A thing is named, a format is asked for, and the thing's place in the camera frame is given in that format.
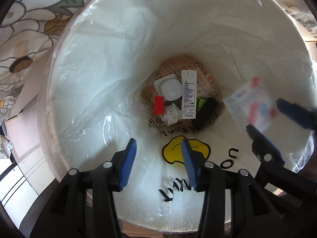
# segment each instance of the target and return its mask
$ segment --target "trash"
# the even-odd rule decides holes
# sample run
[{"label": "trash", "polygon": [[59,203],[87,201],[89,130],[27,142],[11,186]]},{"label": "trash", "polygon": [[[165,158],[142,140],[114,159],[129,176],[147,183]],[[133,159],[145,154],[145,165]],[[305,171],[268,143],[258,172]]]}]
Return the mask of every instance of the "trash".
[{"label": "trash", "polygon": [[196,107],[196,114],[201,110],[202,106],[205,104],[206,100],[203,98],[197,99],[197,107]]},{"label": "trash", "polygon": [[270,126],[271,118],[276,116],[276,109],[259,77],[252,78],[223,102],[242,131],[252,124],[264,132]]},{"label": "trash", "polygon": [[167,126],[170,126],[182,119],[182,111],[172,103],[171,105],[165,107],[165,112],[161,118]]},{"label": "trash", "polygon": [[161,86],[163,96],[167,101],[174,101],[183,95],[182,84],[178,80],[167,80]]},{"label": "trash", "polygon": [[171,74],[171,75],[165,76],[165,77],[163,77],[163,78],[160,78],[160,79],[154,81],[153,84],[154,84],[154,87],[155,87],[155,89],[156,89],[156,92],[157,92],[157,94],[158,94],[159,96],[163,96],[163,93],[162,93],[162,91],[161,91],[161,86],[162,86],[162,84],[163,84],[164,82],[166,82],[166,81],[168,81],[168,80],[172,80],[172,79],[177,80],[177,77],[176,77],[175,74]]},{"label": "trash", "polygon": [[212,97],[208,98],[208,100],[205,101],[204,105],[201,107],[201,109],[197,113],[196,119],[193,119],[191,123],[197,129],[201,129],[206,124],[210,116],[213,114],[217,106],[218,106],[218,101],[216,99]]},{"label": "trash", "polygon": [[[162,62],[159,68],[145,81],[145,86],[141,91],[141,96],[144,99],[144,102],[154,108],[154,97],[159,95],[158,90],[161,90],[160,85],[162,85],[166,80],[164,78],[168,77],[167,79],[173,79],[174,76],[176,76],[176,79],[181,81],[182,70],[197,71],[197,97],[202,100],[207,100],[209,97],[213,97],[219,102],[219,106],[207,122],[210,126],[212,126],[218,116],[223,112],[224,104],[221,102],[222,96],[213,75],[205,68],[203,63],[192,55],[177,55]],[[182,98],[171,102],[181,109]],[[162,121],[161,117],[157,116],[154,119],[156,124],[166,126],[166,123]],[[192,126],[190,119],[181,119],[177,124],[180,124],[179,126],[181,127]]]},{"label": "trash", "polygon": [[182,70],[183,119],[196,118],[196,97],[197,97],[197,71]]},{"label": "trash", "polygon": [[154,97],[154,114],[155,115],[164,114],[164,97],[161,97],[161,96]]}]

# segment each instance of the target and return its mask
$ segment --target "crumpled paper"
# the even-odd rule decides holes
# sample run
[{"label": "crumpled paper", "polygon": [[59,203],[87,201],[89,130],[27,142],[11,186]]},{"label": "crumpled paper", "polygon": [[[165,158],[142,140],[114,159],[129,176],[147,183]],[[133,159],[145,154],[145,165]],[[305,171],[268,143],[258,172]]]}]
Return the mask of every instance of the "crumpled paper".
[{"label": "crumpled paper", "polygon": [[182,111],[178,109],[175,104],[171,104],[165,107],[165,112],[161,116],[162,121],[166,123],[167,126],[175,124],[178,120],[182,119]]}]

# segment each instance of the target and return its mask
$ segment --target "white box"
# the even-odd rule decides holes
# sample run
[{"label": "white box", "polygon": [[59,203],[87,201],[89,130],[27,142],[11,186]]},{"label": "white box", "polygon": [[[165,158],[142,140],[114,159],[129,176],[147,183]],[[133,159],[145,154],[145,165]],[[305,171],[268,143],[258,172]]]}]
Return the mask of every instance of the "white box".
[{"label": "white box", "polygon": [[197,71],[182,70],[182,119],[196,118]]}]

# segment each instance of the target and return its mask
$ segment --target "plastic lid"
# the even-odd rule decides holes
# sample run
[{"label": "plastic lid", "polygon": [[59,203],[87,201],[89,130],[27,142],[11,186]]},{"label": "plastic lid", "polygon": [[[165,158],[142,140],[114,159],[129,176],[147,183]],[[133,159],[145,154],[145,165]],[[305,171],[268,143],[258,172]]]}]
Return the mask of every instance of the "plastic lid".
[{"label": "plastic lid", "polygon": [[164,82],[161,91],[167,101],[174,101],[183,95],[182,84],[175,79]]}]

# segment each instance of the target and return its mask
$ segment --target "metal screw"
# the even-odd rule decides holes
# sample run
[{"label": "metal screw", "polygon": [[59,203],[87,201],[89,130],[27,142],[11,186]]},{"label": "metal screw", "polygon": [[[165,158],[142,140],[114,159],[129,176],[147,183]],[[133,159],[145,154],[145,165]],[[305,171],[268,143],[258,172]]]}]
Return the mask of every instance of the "metal screw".
[{"label": "metal screw", "polygon": [[70,169],[70,170],[68,171],[68,174],[69,174],[70,176],[74,176],[76,173],[78,173],[78,170],[75,169],[75,168],[72,168],[72,169]]},{"label": "metal screw", "polygon": [[206,161],[206,162],[205,162],[205,166],[206,166],[207,168],[213,168],[213,167],[215,166],[215,164],[214,164],[213,162]]},{"label": "metal screw", "polygon": [[111,163],[110,161],[107,161],[107,162],[104,162],[104,163],[102,164],[102,166],[103,166],[104,168],[110,168],[110,167],[112,166],[112,163]]},{"label": "metal screw", "polygon": [[248,176],[248,175],[249,175],[248,170],[245,170],[245,169],[241,169],[241,170],[239,171],[239,173],[240,173],[242,176]]},{"label": "metal screw", "polygon": [[271,161],[271,159],[272,159],[272,155],[271,155],[271,154],[266,154],[266,155],[264,156],[264,161],[266,161],[266,162]]}]

